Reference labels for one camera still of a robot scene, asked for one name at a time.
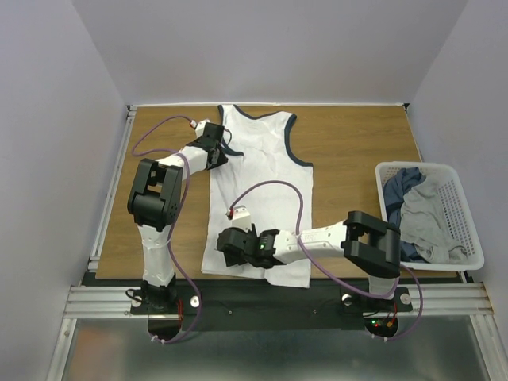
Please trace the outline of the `white graphic tank top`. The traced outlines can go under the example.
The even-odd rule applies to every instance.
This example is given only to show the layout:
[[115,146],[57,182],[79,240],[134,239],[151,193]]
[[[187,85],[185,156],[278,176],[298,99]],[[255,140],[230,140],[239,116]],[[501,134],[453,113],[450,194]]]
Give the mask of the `white graphic tank top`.
[[312,226],[313,165],[291,150],[291,129],[297,121],[286,111],[253,117],[236,105],[218,107],[221,123],[233,135],[224,150],[227,164],[210,172],[210,212],[202,273],[265,279],[283,287],[310,285],[309,260],[263,269],[250,264],[226,267],[217,251],[218,234],[229,227],[225,216],[233,201],[246,206],[258,232],[293,231]]

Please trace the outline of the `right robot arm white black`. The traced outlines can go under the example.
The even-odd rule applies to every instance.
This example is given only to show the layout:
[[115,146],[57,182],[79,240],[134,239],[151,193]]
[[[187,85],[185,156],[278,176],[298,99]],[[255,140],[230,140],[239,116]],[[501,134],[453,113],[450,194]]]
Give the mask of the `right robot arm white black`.
[[345,221],[300,233],[269,229],[261,233],[239,207],[228,216],[231,226],[218,234],[217,250],[228,267],[250,264],[265,270],[320,258],[345,258],[368,275],[368,288],[358,294],[375,310],[394,300],[400,277],[398,227],[361,211]]

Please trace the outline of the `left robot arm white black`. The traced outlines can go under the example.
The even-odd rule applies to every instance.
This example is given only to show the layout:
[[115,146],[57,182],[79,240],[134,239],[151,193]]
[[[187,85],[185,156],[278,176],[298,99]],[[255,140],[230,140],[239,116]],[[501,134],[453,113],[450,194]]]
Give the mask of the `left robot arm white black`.
[[140,161],[127,201],[140,233],[144,272],[133,301],[161,313],[176,305],[175,269],[170,255],[172,229],[182,209],[182,185],[201,171],[227,163],[223,150],[226,128],[208,120],[192,122],[196,138],[168,156]]

